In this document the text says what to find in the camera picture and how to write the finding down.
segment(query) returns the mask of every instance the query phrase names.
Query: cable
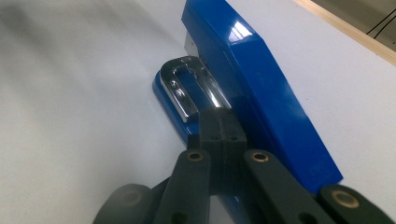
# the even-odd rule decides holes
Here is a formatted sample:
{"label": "cable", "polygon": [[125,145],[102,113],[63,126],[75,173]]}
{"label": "cable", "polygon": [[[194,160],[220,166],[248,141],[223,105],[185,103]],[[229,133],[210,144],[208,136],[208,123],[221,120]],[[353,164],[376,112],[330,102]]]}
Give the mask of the cable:
{"label": "cable", "polygon": [[387,17],[385,17],[384,19],[382,19],[382,21],[381,22],[379,22],[375,27],[373,27],[373,29],[371,29],[369,32],[367,32],[366,34],[368,35],[368,34],[370,34],[377,26],[379,26],[379,24],[381,24],[384,20],[386,20],[391,14],[393,14],[393,12],[395,12],[396,11],[396,8],[395,9],[393,9],[393,11],[391,11],[389,14],[388,14],[388,16]]}
{"label": "cable", "polygon": [[388,21],[387,24],[385,24],[385,26],[381,28],[381,30],[379,30],[378,34],[376,34],[374,39],[376,39],[376,37],[379,36],[379,34],[385,29],[385,27],[387,27],[388,24],[390,24],[390,22],[393,21],[395,18],[396,18],[396,15],[392,19],[390,19],[390,21]]}

